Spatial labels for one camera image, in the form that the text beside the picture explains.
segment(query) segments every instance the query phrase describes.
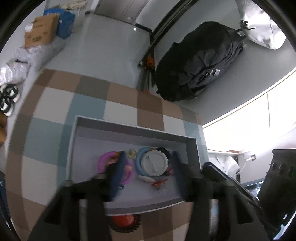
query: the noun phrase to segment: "black baseboard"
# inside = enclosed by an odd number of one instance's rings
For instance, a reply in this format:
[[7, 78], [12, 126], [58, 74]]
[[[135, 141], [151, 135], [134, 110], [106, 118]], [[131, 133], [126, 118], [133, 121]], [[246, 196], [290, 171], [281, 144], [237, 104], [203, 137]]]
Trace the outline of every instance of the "black baseboard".
[[152, 30], [150, 28], [147, 28], [147, 27], [145, 27], [145, 26], [143, 26], [141, 24], [136, 23], [135, 24], [135, 27], [140, 28], [140, 29], [143, 29], [143, 30], [145, 30], [145, 31], [147, 31], [149, 33], [152, 33]]

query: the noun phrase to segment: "white oval object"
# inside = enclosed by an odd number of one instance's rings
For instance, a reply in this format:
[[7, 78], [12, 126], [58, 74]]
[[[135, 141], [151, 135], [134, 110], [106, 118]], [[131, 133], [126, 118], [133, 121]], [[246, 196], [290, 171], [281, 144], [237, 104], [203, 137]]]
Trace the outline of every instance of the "white oval object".
[[154, 180], [151, 177], [146, 177], [146, 176], [138, 176], [142, 181], [147, 182], [147, 183], [154, 183], [156, 180]]
[[168, 159], [161, 151], [148, 151], [142, 157], [141, 167], [147, 175], [158, 177], [168, 168]]

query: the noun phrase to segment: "blue ring toy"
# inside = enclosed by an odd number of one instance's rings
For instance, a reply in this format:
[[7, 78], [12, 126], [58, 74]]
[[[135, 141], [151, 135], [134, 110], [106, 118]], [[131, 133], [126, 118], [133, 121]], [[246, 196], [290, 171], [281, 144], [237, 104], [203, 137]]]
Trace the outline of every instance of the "blue ring toy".
[[147, 174], [143, 171], [143, 169], [142, 169], [142, 167], [141, 167], [141, 160], [142, 160], [144, 154], [145, 154], [146, 152], [150, 151], [150, 150], [153, 150], [153, 149], [150, 148], [150, 147], [144, 147], [144, 148], [140, 149], [140, 150], [138, 151], [138, 153], [137, 153], [137, 158], [136, 158], [136, 169], [137, 169], [137, 172], [138, 172], [138, 174], [139, 174], [140, 176], [151, 177], [151, 176], [147, 175]]

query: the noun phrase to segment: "red ball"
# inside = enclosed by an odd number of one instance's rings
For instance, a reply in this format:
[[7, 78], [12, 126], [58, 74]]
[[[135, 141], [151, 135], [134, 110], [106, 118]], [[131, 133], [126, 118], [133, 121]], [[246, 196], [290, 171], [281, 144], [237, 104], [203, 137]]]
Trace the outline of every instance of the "red ball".
[[131, 226], [135, 220], [133, 215], [113, 216], [114, 224], [119, 228]]

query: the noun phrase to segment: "checkered tablecloth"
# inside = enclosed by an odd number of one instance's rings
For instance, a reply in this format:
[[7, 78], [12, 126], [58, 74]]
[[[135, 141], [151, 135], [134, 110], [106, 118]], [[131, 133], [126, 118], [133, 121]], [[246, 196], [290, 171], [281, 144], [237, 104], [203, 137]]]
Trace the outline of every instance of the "checkered tablecloth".
[[[45, 69], [17, 116], [6, 165], [9, 210], [23, 240], [65, 179], [76, 115], [195, 137], [201, 164], [208, 161], [198, 114], [126, 86]], [[186, 228], [188, 207], [185, 203], [143, 214], [143, 224], [137, 231], [112, 232], [113, 239], [172, 240], [175, 230]]]

